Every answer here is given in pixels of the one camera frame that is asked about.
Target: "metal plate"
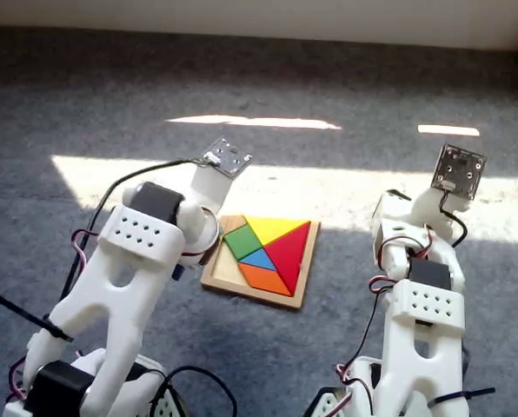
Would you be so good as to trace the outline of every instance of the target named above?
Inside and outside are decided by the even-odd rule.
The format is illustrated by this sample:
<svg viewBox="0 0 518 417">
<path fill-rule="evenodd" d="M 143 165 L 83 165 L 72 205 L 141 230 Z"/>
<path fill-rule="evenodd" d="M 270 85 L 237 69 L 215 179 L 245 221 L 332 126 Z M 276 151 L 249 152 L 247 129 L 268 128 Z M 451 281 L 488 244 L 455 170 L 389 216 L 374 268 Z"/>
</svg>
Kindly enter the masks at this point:
<svg viewBox="0 0 518 417">
<path fill-rule="evenodd" d="M 215 169 L 232 179 L 239 176 L 251 164 L 251 154 L 242 152 L 223 137 L 207 149 L 203 158 L 213 162 Z"/>
<path fill-rule="evenodd" d="M 436 163 L 431 187 L 473 200 L 487 157 L 445 144 Z"/>
</svg>

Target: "wall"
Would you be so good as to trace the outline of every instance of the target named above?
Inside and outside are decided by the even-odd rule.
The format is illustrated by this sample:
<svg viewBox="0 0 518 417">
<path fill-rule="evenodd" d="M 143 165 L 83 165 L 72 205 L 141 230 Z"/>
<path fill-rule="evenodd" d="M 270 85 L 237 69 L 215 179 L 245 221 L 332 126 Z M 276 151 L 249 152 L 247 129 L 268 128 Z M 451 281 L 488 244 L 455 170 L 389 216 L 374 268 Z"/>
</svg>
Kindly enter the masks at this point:
<svg viewBox="0 0 518 417">
<path fill-rule="evenodd" d="M 0 0 L 0 24 L 518 50 L 518 0 Z"/>
</svg>

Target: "floor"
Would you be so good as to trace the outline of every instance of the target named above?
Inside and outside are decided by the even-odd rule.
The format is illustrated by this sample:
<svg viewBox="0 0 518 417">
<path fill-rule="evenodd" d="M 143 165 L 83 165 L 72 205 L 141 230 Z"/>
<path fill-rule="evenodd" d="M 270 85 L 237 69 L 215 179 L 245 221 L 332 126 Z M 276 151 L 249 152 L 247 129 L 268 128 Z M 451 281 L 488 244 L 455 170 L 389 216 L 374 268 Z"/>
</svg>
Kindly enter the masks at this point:
<svg viewBox="0 0 518 417">
<path fill-rule="evenodd" d="M 419 124 L 480 136 L 420 134 Z M 466 388 L 497 388 L 470 401 L 472 415 L 518 417 L 517 55 L 1 29 L 0 293 L 48 313 L 73 256 L 70 234 L 106 187 L 150 161 L 195 156 L 219 136 L 254 155 L 224 213 L 322 221 L 303 308 L 206 291 L 199 271 L 189 272 L 164 291 L 144 354 L 166 368 L 218 373 L 242 416 L 302 415 L 320 387 L 336 385 L 332 367 L 355 350 L 368 319 L 379 195 L 423 190 L 451 142 L 489 158 L 458 250 L 472 353 Z M 34 331 L 0 307 L 0 413 L 8 366 Z M 76 348 L 104 342 L 98 322 Z M 364 353 L 381 350 L 379 313 Z M 194 375 L 175 383 L 195 415 L 228 415 L 214 384 Z"/>
</svg>

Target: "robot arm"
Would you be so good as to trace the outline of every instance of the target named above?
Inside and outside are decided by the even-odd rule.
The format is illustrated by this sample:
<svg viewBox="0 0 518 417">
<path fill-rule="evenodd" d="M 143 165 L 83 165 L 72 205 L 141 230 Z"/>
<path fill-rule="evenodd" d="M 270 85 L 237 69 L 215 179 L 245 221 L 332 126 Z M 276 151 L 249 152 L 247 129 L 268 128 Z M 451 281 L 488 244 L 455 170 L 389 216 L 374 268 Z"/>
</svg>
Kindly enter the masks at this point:
<svg viewBox="0 0 518 417">
<path fill-rule="evenodd" d="M 395 190 L 382 195 L 371 223 L 375 265 L 393 282 L 382 291 L 382 359 L 354 357 L 339 366 L 345 389 L 324 388 L 304 417 L 468 417 L 462 391 L 465 278 L 450 220 L 452 212 L 468 209 L 484 164 L 484 156 L 445 145 L 430 189 L 414 201 Z M 418 341 L 427 343 L 423 356 Z"/>
<path fill-rule="evenodd" d="M 47 369 L 60 359 L 66 341 L 43 329 L 28 344 L 23 371 L 23 384 L 29 394 L 25 410 L 34 415 L 52 414 L 52 404 L 62 402 L 61 412 L 78 410 L 82 417 L 109 415 L 136 360 L 143 330 L 166 281 L 178 263 L 206 263 L 220 235 L 216 212 L 234 178 L 249 165 L 251 155 L 242 156 L 237 147 L 222 139 L 203 158 L 211 165 L 196 169 L 191 189 L 185 195 L 152 182 L 124 193 L 123 204 L 116 206 L 106 221 L 76 286 L 49 316 L 53 324 L 72 337 L 95 319 L 108 317 L 106 350 L 99 366 L 93 369 L 95 377 L 86 378 L 86 373 L 77 368 L 79 375 L 73 379 L 84 383 L 72 387 L 66 381 L 59 387 L 64 378 L 68 380 L 64 372 L 77 371 L 58 369 L 53 375 L 52 369 Z M 128 285 L 119 287 L 117 278 L 126 266 L 136 272 Z M 40 381 L 39 375 L 45 369 L 46 380 Z M 55 390 L 51 393 L 46 387 L 48 379 L 53 378 L 50 384 Z M 63 398 L 50 398 L 52 394 Z"/>
</svg>

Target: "blue triangle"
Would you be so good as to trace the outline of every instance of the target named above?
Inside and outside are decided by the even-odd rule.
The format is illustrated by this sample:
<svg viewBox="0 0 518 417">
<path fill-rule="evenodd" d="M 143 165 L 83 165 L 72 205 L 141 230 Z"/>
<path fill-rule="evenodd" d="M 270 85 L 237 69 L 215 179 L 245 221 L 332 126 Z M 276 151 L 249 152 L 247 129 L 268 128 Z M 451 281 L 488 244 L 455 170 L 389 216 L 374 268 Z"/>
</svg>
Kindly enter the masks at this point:
<svg viewBox="0 0 518 417">
<path fill-rule="evenodd" d="M 273 262 L 270 261 L 267 252 L 265 249 L 256 250 L 253 254 L 247 255 L 245 258 L 240 260 L 240 263 L 245 263 L 246 265 L 251 265 L 252 267 L 259 267 L 270 269 L 271 271 L 276 271 Z"/>
</svg>

